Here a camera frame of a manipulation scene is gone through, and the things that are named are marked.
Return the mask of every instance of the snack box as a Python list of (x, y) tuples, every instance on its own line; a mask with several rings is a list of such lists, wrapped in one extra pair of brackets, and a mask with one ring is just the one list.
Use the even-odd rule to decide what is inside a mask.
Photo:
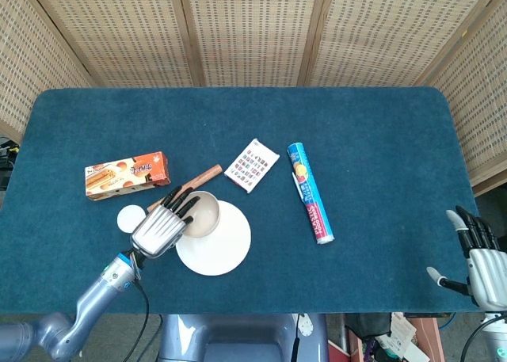
[(93, 201), (169, 183), (167, 158), (161, 151), (85, 168), (86, 196)]

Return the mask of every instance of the bamboo panel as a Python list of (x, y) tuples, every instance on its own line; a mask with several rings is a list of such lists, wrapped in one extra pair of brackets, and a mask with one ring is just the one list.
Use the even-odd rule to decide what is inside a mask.
[(295, 86), (314, 0), (190, 0), (210, 86)]
[(332, 0), (313, 86), (409, 86), (478, 0)]
[(41, 2), (104, 85), (193, 84), (173, 0)]
[(449, 100), (472, 185), (507, 170), (507, 0), (498, 0), (431, 84)]
[(34, 0), (0, 0), (0, 132), (20, 142), (46, 89), (92, 80)]

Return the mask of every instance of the robotic arm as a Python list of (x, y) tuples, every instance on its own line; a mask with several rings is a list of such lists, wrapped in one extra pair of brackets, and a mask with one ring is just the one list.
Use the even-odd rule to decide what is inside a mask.
[(500, 251), (491, 227), (461, 207), (447, 210), (468, 266), (468, 284), (449, 280), (433, 267), (427, 271), (435, 283), (462, 295), (471, 296), (475, 305), (486, 312), (482, 325), (468, 339), (461, 355), (465, 361), (468, 346), (482, 330), (493, 361), (507, 359), (507, 253)]
[(173, 247), (185, 227), (193, 221), (190, 216), (182, 218), (199, 197), (192, 198), (176, 212), (192, 191), (187, 189), (172, 201), (180, 189), (169, 193), (137, 226), (131, 236), (132, 248), (119, 253), (79, 298), (74, 321), (66, 314), (53, 313), (35, 322), (0, 326), (0, 361), (22, 360), (35, 344), (56, 361), (68, 361), (77, 355), (102, 314), (140, 278), (143, 262), (147, 258), (159, 257)]

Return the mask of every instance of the small bowl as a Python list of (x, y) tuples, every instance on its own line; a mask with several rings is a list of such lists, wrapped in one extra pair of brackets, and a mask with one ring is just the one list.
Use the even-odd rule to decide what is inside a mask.
[(186, 218), (189, 215), (193, 217), (192, 223), (185, 228), (183, 235), (191, 238), (203, 238), (214, 231), (216, 225), (218, 225), (220, 206), (219, 201), (211, 193), (197, 190), (189, 194), (180, 208), (195, 196), (199, 196), (200, 200), (183, 217)]

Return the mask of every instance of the blue tablecloth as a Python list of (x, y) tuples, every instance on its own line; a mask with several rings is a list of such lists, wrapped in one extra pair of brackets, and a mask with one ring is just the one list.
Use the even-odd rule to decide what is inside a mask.
[[(175, 250), (148, 261), (153, 312), (467, 311), (428, 265), (464, 280), (445, 210), (475, 210), (448, 104), (432, 88), (64, 89), (37, 99), (0, 214), (0, 311), (73, 311), (121, 250), (127, 204), (171, 186), (253, 139), (280, 154), (246, 194), (227, 177), (205, 185), (250, 221), (250, 251), (233, 272), (200, 276)], [(336, 240), (315, 244), (291, 176), (287, 145), (303, 142)], [(84, 168), (163, 151), (170, 187), (92, 202)], [(114, 312), (142, 312), (129, 291)]]

